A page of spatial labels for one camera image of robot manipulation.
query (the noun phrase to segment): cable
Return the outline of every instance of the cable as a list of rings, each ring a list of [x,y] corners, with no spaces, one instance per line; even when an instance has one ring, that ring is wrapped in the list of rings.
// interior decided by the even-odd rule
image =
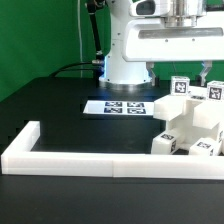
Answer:
[[[73,64],[69,64],[69,65],[65,65],[61,68],[59,68],[58,70],[52,72],[49,77],[55,77],[59,72],[61,72],[62,70],[65,70],[66,68],[71,68],[74,66],[80,66],[80,65],[92,65],[92,62],[78,62],[78,63],[73,63]]]
[[[77,17],[78,17],[78,33],[79,33],[79,53],[80,53],[80,61],[83,61],[83,45],[82,45],[82,29],[81,29],[81,16],[80,16],[80,0],[77,2]]]
[[[176,66],[175,66],[174,62],[172,62],[172,65],[173,65],[173,70],[174,70],[175,74],[178,75],[177,69],[176,69]]]
[[[92,26],[92,32],[94,36],[94,43],[96,48],[96,59],[102,60],[104,59],[104,55],[101,49],[100,36],[99,36],[98,26],[96,21],[96,11],[98,9],[102,9],[102,7],[97,8],[96,3],[99,3],[99,2],[96,2],[95,0],[89,0],[88,3],[86,4],[86,7],[89,13],[89,18],[90,18],[90,22]]]

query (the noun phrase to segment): stack of blocks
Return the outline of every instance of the stack of blocks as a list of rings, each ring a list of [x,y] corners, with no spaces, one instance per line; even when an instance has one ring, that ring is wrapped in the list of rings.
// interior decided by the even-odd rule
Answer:
[[[151,154],[173,154],[178,148],[189,155],[224,153],[224,82],[209,82],[207,93],[194,87],[201,95],[189,84],[188,77],[173,76],[171,94],[154,102],[154,118],[165,120],[166,130],[153,139]]]

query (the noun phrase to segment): printed marker sheet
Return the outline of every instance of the printed marker sheet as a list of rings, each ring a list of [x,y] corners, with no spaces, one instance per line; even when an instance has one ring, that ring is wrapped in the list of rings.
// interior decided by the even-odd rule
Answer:
[[[153,111],[153,102],[88,100],[83,113],[152,116]]]

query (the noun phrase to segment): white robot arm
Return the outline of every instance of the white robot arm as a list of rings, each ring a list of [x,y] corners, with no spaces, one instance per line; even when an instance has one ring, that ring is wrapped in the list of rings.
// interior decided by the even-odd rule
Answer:
[[[136,18],[125,31],[126,61],[203,61],[204,85],[212,61],[224,60],[223,5],[209,8],[205,0],[141,0],[131,5],[130,13]]]
[[[105,71],[99,78],[99,85],[128,91],[151,85],[151,77],[145,62],[127,62],[122,57],[125,27],[133,20],[129,14],[132,0],[95,0],[93,2],[98,8],[106,2],[111,15],[111,49],[105,56]]]

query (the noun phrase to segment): white foam barrier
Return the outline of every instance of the white foam barrier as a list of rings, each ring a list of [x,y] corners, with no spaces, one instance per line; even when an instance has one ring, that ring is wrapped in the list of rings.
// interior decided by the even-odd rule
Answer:
[[[224,179],[222,156],[32,152],[39,136],[29,122],[1,156],[3,175]]]

